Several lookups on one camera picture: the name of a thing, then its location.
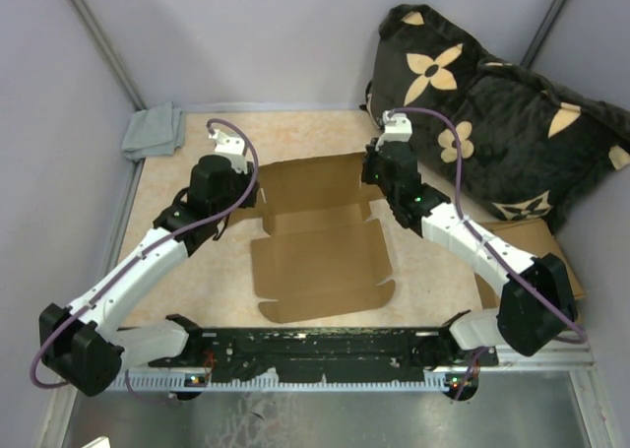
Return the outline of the brown cardboard box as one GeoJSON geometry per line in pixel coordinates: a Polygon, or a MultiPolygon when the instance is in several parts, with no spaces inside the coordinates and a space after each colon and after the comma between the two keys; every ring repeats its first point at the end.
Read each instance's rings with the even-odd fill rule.
{"type": "Polygon", "coordinates": [[[254,293],[262,315],[288,324],[374,310],[396,283],[382,225],[371,202],[380,190],[361,181],[363,155],[277,161],[259,169],[252,209],[231,221],[259,219],[250,243],[254,293]]]}

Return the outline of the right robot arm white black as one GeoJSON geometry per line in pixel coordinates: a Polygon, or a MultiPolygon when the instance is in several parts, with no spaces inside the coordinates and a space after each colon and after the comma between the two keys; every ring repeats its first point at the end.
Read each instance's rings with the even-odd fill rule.
{"type": "Polygon", "coordinates": [[[449,325],[441,358],[460,365],[480,347],[505,344],[532,356],[577,318],[567,268],[552,253],[520,250],[473,220],[459,216],[448,196],[422,182],[409,144],[372,139],[361,179],[377,186],[397,223],[446,248],[469,265],[499,298],[496,308],[468,312],[449,325]]]}

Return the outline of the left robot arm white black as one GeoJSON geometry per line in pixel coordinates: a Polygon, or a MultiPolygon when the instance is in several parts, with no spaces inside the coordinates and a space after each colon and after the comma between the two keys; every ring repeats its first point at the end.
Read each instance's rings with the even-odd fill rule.
{"type": "Polygon", "coordinates": [[[63,383],[92,397],[116,376],[159,359],[191,366],[204,354],[202,329],[175,314],[153,326],[122,329],[128,314],[171,270],[206,241],[218,239],[238,208],[258,191],[256,160],[211,154],[199,159],[190,183],[154,220],[137,247],[98,284],[70,304],[48,305],[39,315],[40,348],[30,376],[45,365],[63,383]]]}

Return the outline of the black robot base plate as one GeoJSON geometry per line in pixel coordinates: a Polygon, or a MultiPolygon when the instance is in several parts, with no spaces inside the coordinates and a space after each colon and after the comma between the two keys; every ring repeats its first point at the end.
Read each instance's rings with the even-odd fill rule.
{"type": "Polygon", "coordinates": [[[203,367],[218,383],[250,381],[270,369],[282,383],[421,382],[426,371],[466,367],[473,355],[445,326],[206,328],[183,353],[149,366],[203,367]]]}

